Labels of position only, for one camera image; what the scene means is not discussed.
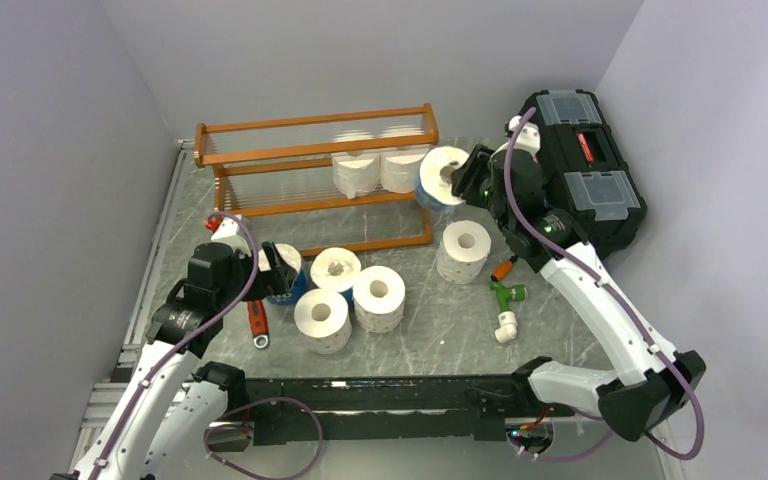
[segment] wooden rack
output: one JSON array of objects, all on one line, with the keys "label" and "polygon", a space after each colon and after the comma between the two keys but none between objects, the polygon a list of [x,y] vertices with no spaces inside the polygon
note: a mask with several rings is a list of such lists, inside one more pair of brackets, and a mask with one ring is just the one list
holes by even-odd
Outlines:
[{"label": "wooden rack", "polygon": [[[334,132],[332,133],[336,133],[337,130],[346,129],[347,126],[351,126],[353,122],[363,123],[365,121],[377,121],[380,123],[389,121],[381,119],[391,119],[391,126],[400,125],[405,123],[406,120],[404,117],[420,117],[421,120],[414,123],[419,123],[418,126],[421,128],[422,133],[417,135],[353,140],[347,142],[331,141],[331,139],[333,139],[332,134],[327,136],[328,141],[321,143],[281,145],[257,149],[231,148],[230,150],[217,146],[218,140],[213,138],[214,136],[224,134],[253,131],[257,133],[257,131],[266,130],[269,130],[268,133],[274,136],[274,129],[314,125],[318,126],[316,128],[324,130],[329,128],[328,125],[323,126],[322,124],[333,124],[330,127],[334,128]],[[336,125],[338,123],[343,125],[343,127],[338,128]],[[392,193],[380,189],[366,196],[349,199],[334,188],[333,195],[331,195],[330,192],[326,192],[325,198],[322,198],[322,192],[319,192],[318,198],[302,198],[304,197],[304,192],[302,192],[300,195],[296,195],[299,199],[264,203],[258,202],[257,199],[248,198],[243,191],[237,191],[232,185],[231,180],[240,175],[290,172],[310,168],[331,167],[331,154],[333,153],[436,145],[438,141],[439,133],[437,131],[437,122],[434,119],[434,112],[431,109],[431,105],[426,103],[421,107],[340,113],[261,122],[225,125],[204,125],[200,123],[196,127],[193,157],[198,167],[210,166],[213,169],[215,179],[214,209],[229,211],[233,214],[242,214],[247,217],[258,217],[387,202],[416,201],[413,192]],[[432,241],[431,220],[425,209],[420,208],[419,210],[423,226],[423,232],[420,235],[365,241],[345,245],[325,245],[302,249],[300,250],[301,254],[306,257],[314,256],[325,248],[332,246],[341,246],[354,252],[362,252],[386,248],[427,245]]]}]

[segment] orange object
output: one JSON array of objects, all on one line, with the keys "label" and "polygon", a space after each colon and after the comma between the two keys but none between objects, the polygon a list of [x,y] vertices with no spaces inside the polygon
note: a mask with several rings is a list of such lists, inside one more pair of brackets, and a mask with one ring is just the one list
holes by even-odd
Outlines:
[{"label": "orange object", "polygon": [[219,230],[219,225],[222,224],[222,220],[219,217],[210,217],[204,222],[204,226],[213,233]]},{"label": "orange object", "polygon": [[540,412],[540,416],[537,417],[537,420],[535,420],[535,421],[533,421],[531,423],[523,424],[519,428],[522,429],[522,430],[531,430],[532,428],[537,427],[537,425],[540,425],[540,422],[542,422],[543,419],[546,418],[546,415],[548,415],[548,414],[549,414],[549,407],[545,407],[543,409],[543,411]]},{"label": "orange object", "polygon": [[513,257],[505,260],[502,262],[501,265],[496,267],[496,270],[493,270],[493,274],[490,275],[490,280],[493,280],[494,282],[501,282],[505,279],[505,277],[508,276],[509,273],[511,273],[511,270],[514,268],[514,263],[517,261],[517,256],[514,255]]},{"label": "orange object", "polygon": [[269,345],[269,324],[266,322],[266,311],[263,302],[255,300],[247,302],[249,311],[249,325],[252,328],[252,341],[257,348],[266,348]]}]

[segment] toilet paper roll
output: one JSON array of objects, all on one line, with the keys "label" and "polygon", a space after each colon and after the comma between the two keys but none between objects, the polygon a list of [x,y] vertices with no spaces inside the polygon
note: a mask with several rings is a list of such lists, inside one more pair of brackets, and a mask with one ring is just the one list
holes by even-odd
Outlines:
[{"label": "toilet paper roll", "polygon": [[[272,295],[266,297],[266,301],[274,303],[275,305],[292,305],[299,301],[309,289],[310,284],[307,280],[307,274],[304,270],[304,261],[302,255],[298,250],[293,248],[292,245],[286,243],[277,243],[275,247],[278,249],[278,254],[284,259],[287,264],[296,269],[296,278],[293,280],[293,284],[290,286],[290,291],[285,295]],[[266,259],[266,254],[261,250],[258,254],[257,268],[261,272],[271,270],[269,261]]]},{"label": "toilet paper roll", "polygon": [[[335,142],[369,140],[375,138],[369,132],[352,130],[334,138]],[[331,155],[334,185],[348,198],[372,193],[378,187],[378,152],[352,151]]]},{"label": "toilet paper roll", "polygon": [[363,269],[352,289],[355,318],[367,332],[384,333],[396,328],[405,313],[405,282],[393,269]]},{"label": "toilet paper roll", "polygon": [[[390,127],[382,137],[421,135],[422,129],[411,126]],[[419,166],[428,147],[398,147],[381,152],[381,186],[395,193],[409,193],[416,188]]]},{"label": "toilet paper roll", "polygon": [[349,342],[352,323],[349,304],[333,290],[314,289],[296,303],[293,318],[304,347],[316,353],[334,353]]},{"label": "toilet paper roll", "polygon": [[443,231],[437,250],[437,272],[446,280],[466,284],[475,280],[490,253],[490,234],[481,225],[464,220]]},{"label": "toilet paper roll", "polygon": [[455,147],[431,149],[419,166],[416,200],[435,212],[451,212],[463,200],[452,195],[452,172],[466,163],[469,154]]},{"label": "toilet paper roll", "polygon": [[352,287],[361,271],[360,259],[345,248],[326,248],[313,260],[310,278],[313,283],[327,290],[342,294],[352,302]]}]

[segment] gray wall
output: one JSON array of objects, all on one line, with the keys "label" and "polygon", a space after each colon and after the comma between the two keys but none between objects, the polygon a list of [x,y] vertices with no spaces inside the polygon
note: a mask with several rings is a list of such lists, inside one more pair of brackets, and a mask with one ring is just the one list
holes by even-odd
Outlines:
[{"label": "gray wall", "polygon": [[102,0],[172,132],[430,102],[498,135],[537,88],[595,88],[642,0]]},{"label": "gray wall", "polygon": [[598,93],[651,207],[617,280],[708,362],[688,477],[768,478],[768,2],[647,0]]},{"label": "gray wall", "polygon": [[0,479],[68,468],[173,147],[96,1],[0,2]]}]

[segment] toolbox lid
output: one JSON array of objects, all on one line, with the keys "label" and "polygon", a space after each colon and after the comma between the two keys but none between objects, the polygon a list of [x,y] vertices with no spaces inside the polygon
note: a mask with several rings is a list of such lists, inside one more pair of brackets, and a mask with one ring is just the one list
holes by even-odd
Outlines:
[{"label": "toolbox lid", "polygon": [[546,125],[602,123],[590,96],[575,90],[549,90],[537,96],[537,106]]},{"label": "toolbox lid", "polygon": [[595,210],[596,221],[625,220],[629,208],[640,208],[628,175],[621,170],[611,172],[567,172],[564,179],[575,208]]}]

